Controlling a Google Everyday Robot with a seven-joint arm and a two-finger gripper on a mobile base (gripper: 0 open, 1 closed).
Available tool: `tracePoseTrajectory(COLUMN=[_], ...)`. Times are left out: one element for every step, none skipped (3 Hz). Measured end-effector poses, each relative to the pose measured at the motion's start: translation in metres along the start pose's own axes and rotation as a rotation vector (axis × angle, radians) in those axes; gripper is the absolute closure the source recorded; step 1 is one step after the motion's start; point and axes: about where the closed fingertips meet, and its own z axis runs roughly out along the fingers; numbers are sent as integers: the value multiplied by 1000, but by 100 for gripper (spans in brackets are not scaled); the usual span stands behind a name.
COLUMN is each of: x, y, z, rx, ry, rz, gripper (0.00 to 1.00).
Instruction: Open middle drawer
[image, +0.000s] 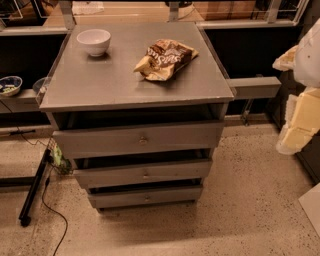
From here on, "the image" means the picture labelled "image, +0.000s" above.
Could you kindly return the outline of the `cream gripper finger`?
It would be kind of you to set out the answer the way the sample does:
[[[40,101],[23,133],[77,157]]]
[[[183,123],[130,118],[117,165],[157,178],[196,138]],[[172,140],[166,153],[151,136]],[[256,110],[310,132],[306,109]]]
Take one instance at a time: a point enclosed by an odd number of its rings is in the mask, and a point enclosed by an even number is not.
[[[292,70],[294,68],[294,60],[297,48],[298,46],[295,45],[287,50],[284,54],[282,54],[274,61],[272,67],[279,71]]]
[[[320,130],[320,88],[307,87],[298,96],[290,94],[276,149],[280,154],[300,152]]]

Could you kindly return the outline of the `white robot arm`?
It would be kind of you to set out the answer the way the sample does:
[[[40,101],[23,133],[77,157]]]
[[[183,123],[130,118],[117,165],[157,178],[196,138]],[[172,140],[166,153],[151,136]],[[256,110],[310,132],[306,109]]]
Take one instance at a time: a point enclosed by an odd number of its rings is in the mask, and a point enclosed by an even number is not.
[[[320,130],[320,19],[299,43],[290,48],[272,67],[293,71],[294,80],[305,86],[298,96],[289,95],[276,149],[284,155],[300,152]]]

